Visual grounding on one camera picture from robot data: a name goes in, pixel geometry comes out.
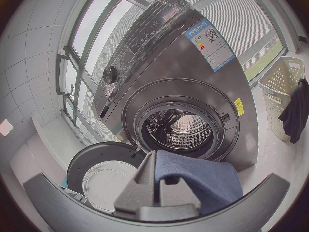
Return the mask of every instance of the basket handle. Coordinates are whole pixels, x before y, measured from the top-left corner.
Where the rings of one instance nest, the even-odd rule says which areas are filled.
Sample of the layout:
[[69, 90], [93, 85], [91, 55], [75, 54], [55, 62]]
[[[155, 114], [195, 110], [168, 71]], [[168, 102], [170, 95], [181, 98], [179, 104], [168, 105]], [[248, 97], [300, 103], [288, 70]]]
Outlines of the basket handle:
[[276, 103], [278, 103], [278, 104], [281, 104], [281, 103], [282, 103], [282, 102], [281, 102], [281, 99], [279, 99], [279, 98], [276, 97], [276, 96], [270, 95], [270, 94], [268, 94], [268, 93], [266, 93], [266, 92], [265, 92], [265, 95], [266, 95], [269, 99], [271, 99], [272, 101], [274, 101], [274, 102], [276, 102]]
[[260, 83], [260, 82], [259, 82], [259, 87], [260, 87], [262, 90], [266, 91], [268, 94], [273, 94], [273, 90], [272, 90], [272, 89], [266, 87], [264, 84], [262, 84], [262, 83]]
[[297, 63], [289, 62], [289, 66], [300, 69], [300, 65]]

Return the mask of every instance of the washing machine drum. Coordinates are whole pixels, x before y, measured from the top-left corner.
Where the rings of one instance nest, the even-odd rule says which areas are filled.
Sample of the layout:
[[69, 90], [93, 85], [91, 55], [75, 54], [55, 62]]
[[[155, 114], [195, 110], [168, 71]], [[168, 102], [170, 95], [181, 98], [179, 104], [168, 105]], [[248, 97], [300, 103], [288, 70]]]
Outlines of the washing machine drum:
[[145, 126], [158, 144], [177, 151], [200, 147], [212, 135], [206, 120], [180, 109], [156, 112], [147, 118]]

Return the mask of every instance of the qr code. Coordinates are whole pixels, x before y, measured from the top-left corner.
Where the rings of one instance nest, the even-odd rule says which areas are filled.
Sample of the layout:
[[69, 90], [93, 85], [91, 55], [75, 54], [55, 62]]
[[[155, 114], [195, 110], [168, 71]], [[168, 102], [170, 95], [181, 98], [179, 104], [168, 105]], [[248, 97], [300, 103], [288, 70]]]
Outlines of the qr code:
[[207, 37], [207, 39], [212, 43], [214, 42], [216, 39], [219, 38], [219, 35], [216, 33], [216, 31], [214, 31], [213, 28], [207, 30], [204, 35]]

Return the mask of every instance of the white tiled wall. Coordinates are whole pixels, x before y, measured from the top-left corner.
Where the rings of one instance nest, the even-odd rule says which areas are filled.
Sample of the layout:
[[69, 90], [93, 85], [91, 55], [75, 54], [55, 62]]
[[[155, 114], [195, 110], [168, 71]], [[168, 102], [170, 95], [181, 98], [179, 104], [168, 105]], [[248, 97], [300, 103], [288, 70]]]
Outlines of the white tiled wall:
[[0, 123], [14, 129], [0, 135], [0, 171], [41, 126], [60, 116], [55, 67], [63, 26], [76, 0], [24, 0], [0, 37]]

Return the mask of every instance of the laundry basket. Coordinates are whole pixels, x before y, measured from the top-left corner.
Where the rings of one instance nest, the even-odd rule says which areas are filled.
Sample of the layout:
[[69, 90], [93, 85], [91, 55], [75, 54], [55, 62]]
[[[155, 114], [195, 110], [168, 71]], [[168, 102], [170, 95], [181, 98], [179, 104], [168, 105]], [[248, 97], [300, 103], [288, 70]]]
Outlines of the laundry basket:
[[301, 59], [282, 56], [259, 79], [259, 86], [267, 111], [268, 126], [283, 141], [287, 136], [283, 122], [278, 118], [291, 102], [289, 93], [305, 78], [304, 62]]

